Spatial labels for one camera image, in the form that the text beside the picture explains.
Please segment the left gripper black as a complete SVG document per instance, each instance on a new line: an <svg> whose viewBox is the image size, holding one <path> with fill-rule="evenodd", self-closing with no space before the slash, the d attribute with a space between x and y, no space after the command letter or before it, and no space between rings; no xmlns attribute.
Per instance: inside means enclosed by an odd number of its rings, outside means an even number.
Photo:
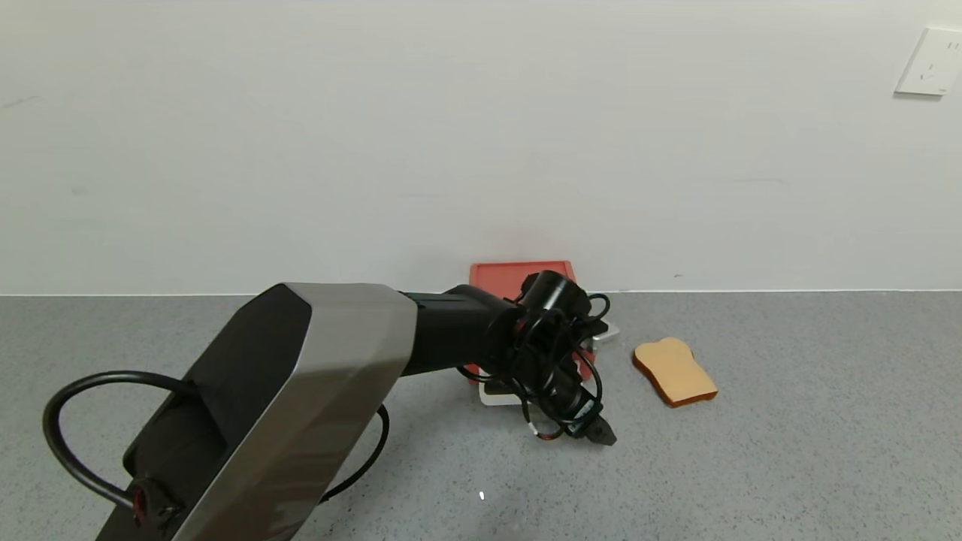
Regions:
<svg viewBox="0 0 962 541"><path fill-rule="evenodd" d="M561 435L574 438L586 437L588 441L604 445L615 445L616 435L609 422L599 416L604 405L604 383L597 370L590 367L594 378L595 392L591 393L583 385L583 378L575 370L573 373L554 369L544 386L544 414L558 426L546 439L557 439Z"/></svg>

